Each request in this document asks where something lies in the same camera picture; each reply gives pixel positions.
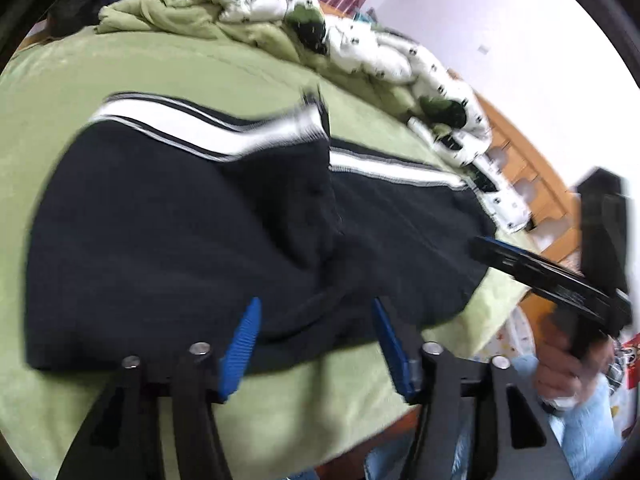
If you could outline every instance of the bed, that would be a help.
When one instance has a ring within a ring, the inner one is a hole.
[[[328,6],[322,8],[340,14]],[[1,166],[8,184],[0,189],[0,200],[2,208],[13,214],[2,232],[0,430],[32,476],[54,478],[105,380],[103,374],[43,374],[27,368],[22,358],[26,230],[42,183],[73,132],[105,95],[123,89],[179,95],[242,116],[286,108],[299,98],[299,88],[318,85],[331,110],[332,128],[340,130],[345,140],[444,166],[404,125],[364,102],[366,95],[356,98],[303,66],[237,41],[159,32],[97,35],[85,29],[65,40],[32,44],[18,52],[2,73],[0,118],[5,132],[20,132],[20,136],[9,134],[9,155]],[[574,198],[553,169],[498,110],[479,99],[493,127],[494,146],[507,151],[504,174],[512,182],[531,180],[538,190],[530,204],[534,221],[575,218]],[[33,113],[43,106],[46,113]],[[533,248],[524,231],[498,236]],[[572,226],[544,254],[559,261],[577,246],[577,229]],[[472,356],[525,292],[523,286],[489,270],[462,314],[423,335],[443,342],[458,355]],[[546,308],[534,298],[525,298],[522,306],[533,321]],[[161,419],[165,467],[167,478],[176,478],[167,408]],[[230,402],[216,407],[236,479],[283,478],[328,462],[368,440],[359,448],[362,452],[372,444],[370,437],[394,423],[392,431],[407,428],[413,416],[394,393],[375,344],[335,351],[285,372],[246,378]]]

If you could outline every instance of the green bed sheet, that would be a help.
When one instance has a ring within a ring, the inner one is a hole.
[[[444,167],[389,115],[317,73],[227,38],[90,30],[19,54],[0,75],[0,431],[25,468],[52,480],[104,374],[51,374],[26,366],[22,284],[31,217],[43,185],[78,128],[115,91],[179,96],[237,116],[290,107],[319,86],[332,135]],[[524,233],[500,238],[529,247]],[[425,330],[460,356],[478,351],[504,322],[523,286],[489,270],[468,307]],[[236,480],[283,478],[337,456],[397,420],[376,344],[335,351],[291,370],[246,378],[216,420]],[[168,480],[178,478],[170,408],[161,428]]]

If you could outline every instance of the wooden bed frame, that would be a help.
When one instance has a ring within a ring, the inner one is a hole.
[[[322,10],[327,14],[344,16],[340,10],[321,3]],[[36,38],[26,38],[18,50],[35,42],[43,41],[47,37],[45,31],[38,33]],[[454,78],[460,78],[455,72],[449,71]],[[489,101],[478,95],[480,104],[488,116],[493,131],[492,146],[503,149],[508,156],[508,162],[502,172],[507,179],[515,183],[521,178],[532,181],[537,195],[529,205],[535,224],[545,219],[567,218],[570,220],[569,229],[554,241],[542,254],[555,262],[562,262],[567,256],[579,249],[580,233],[577,227],[577,199],[569,192],[558,174],[549,165],[538,150],[527,140],[518,129],[507,120]],[[521,301],[536,338],[539,337],[538,326],[541,316],[553,309],[551,302],[542,300],[532,294]],[[392,436],[405,433],[415,427],[417,411],[413,410],[398,420],[383,433],[372,437],[356,446],[341,457],[316,469],[322,480],[351,480],[362,477],[362,463],[369,450]]]

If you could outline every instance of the silver bolt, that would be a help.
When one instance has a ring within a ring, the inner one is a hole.
[[[140,358],[137,355],[130,355],[122,360],[123,368],[138,368],[140,366]]]
[[[444,351],[444,348],[435,341],[428,341],[422,345],[422,350],[430,355],[440,355]]]
[[[193,355],[208,354],[209,350],[211,350],[211,346],[209,345],[209,343],[204,342],[194,343],[189,348],[189,352],[191,352]]]
[[[509,361],[504,355],[497,355],[491,359],[491,362],[496,368],[500,368],[500,370],[506,370],[511,366],[511,361]]]

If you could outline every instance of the human hand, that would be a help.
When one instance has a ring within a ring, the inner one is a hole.
[[[589,399],[598,373],[605,371],[614,359],[612,339],[595,342],[580,361],[569,354],[571,342],[550,316],[543,319],[540,328],[543,341],[538,345],[538,368],[534,375],[538,395],[544,399],[577,395],[578,402]]]

